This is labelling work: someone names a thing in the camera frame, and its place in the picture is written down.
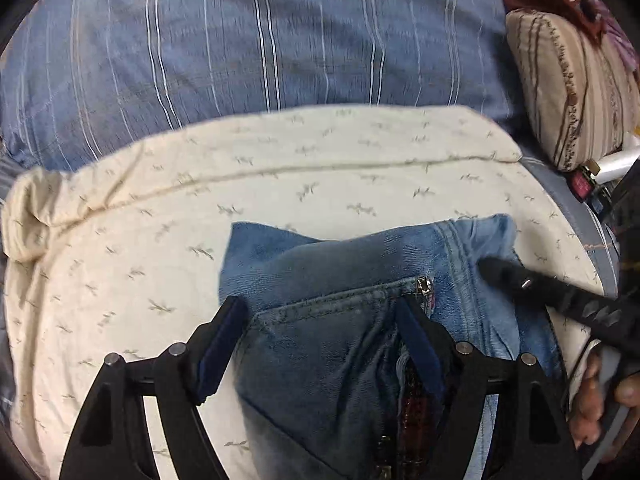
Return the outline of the person's right hand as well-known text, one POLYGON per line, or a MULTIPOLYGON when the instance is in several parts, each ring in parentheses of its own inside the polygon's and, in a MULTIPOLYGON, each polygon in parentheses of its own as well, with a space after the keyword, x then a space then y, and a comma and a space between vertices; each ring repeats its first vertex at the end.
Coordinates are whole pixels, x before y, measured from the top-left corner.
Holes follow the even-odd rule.
MULTIPOLYGON (((576 448, 583 444, 592 445, 597 442, 601 433, 600 419, 603 415, 604 397, 599 386, 602 368, 602 344, 594 347, 586 362, 582 382, 574 396, 572 411, 568 419, 570 434, 576 448)), ((639 374, 633 374, 620 382, 615 390, 615 399, 626 406, 629 413, 612 446, 602 458, 602 463, 612 462, 631 436, 639 421, 639 374)))

